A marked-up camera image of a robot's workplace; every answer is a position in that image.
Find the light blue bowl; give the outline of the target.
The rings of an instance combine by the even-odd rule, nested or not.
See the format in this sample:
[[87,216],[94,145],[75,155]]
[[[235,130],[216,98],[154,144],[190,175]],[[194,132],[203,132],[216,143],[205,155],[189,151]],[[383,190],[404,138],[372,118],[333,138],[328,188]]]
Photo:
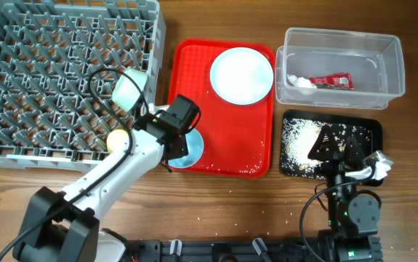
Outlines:
[[197,129],[192,130],[185,135],[188,154],[178,159],[169,160],[169,166],[172,168],[184,169],[193,166],[204,152],[204,139]]

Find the light blue plate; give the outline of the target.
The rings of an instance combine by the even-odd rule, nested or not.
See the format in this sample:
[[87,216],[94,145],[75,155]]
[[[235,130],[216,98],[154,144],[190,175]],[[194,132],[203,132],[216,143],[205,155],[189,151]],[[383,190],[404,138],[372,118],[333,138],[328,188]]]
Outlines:
[[246,106],[261,101],[273,86],[273,68],[259,51],[235,47],[218,55],[211,65],[212,89],[225,101]]

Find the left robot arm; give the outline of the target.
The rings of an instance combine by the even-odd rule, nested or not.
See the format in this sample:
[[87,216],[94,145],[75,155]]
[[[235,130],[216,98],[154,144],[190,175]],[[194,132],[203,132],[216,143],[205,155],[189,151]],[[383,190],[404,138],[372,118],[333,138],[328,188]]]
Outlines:
[[100,221],[141,176],[162,162],[188,155],[185,134],[201,109],[178,95],[167,110],[141,116],[132,136],[85,176],[59,192],[40,188],[30,199],[18,237],[17,261],[124,261],[127,241]]

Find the white napkin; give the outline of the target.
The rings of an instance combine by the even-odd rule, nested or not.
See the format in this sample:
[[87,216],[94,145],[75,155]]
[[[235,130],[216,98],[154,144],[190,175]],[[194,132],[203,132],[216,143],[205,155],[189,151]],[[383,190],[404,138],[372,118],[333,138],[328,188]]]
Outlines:
[[288,81],[294,87],[301,87],[301,88],[309,88],[309,89],[316,89],[317,86],[311,82],[311,80],[306,79],[304,77],[298,77],[292,74],[288,74],[287,76]]

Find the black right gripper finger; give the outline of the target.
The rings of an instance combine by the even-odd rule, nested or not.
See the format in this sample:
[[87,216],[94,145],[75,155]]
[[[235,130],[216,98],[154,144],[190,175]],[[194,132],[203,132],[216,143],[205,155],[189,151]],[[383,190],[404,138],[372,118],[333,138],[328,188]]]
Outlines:
[[334,137],[331,127],[324,125],[321,128],[318,138],[308,153],[308,159],[318,161],[338,160],[342,157],[338,143]]
[[360,170],[363,168],[363,160],[365,158],[358,141],[352,135],[347,138],[344,149],[344,163],[351,170]]

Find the yellow plastic cup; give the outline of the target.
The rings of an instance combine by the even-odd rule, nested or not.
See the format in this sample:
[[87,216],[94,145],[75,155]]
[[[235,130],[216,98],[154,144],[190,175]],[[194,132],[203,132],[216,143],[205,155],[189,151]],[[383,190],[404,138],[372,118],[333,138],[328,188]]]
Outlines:
[[109,153],[126,150],[128,145],[129,137],[125,130],[114,130],[106,138],[106,146]]

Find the light green bowl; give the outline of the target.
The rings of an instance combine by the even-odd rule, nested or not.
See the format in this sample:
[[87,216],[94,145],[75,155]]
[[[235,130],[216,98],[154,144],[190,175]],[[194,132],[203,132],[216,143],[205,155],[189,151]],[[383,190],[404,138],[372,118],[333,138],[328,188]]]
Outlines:
[[121,75],[113,90],[112,101],[125,112],[129,112],[135,103],[140,98],[140,93],[137,91],[134,81],[141,91],[144,91],[148,75],[143,71],[138,71],[128,68],[124,72],[131,78],[129,80],[126,76]]

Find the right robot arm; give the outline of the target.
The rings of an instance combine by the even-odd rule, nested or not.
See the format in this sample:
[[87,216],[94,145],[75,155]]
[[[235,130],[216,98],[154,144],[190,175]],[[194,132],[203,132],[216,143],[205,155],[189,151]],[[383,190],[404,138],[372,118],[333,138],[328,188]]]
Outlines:
[[[320,162],[315,171],[326,178],[326,188],[315,193],[300,215],[302,244],[312,261],[381,261],[378,222],[381,198],[373,191],[358,190],[373,180],[386,177],[393,161],[381,151],[364,156],[357,140],[350,136],[343,151],[331,127],[321,128],[308,157]],[[321,230],[309,242],[304,217],[309,206],[322,195],[328,199],[329,229]]]

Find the red sauce packet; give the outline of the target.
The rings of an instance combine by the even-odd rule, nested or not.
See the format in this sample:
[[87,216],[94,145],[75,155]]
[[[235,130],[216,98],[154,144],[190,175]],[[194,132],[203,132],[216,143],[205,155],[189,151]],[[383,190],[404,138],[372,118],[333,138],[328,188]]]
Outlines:
[[323,85],[336,90],[353,90],[353,82],[349,73],[310,77],[309,80],[315,85]]

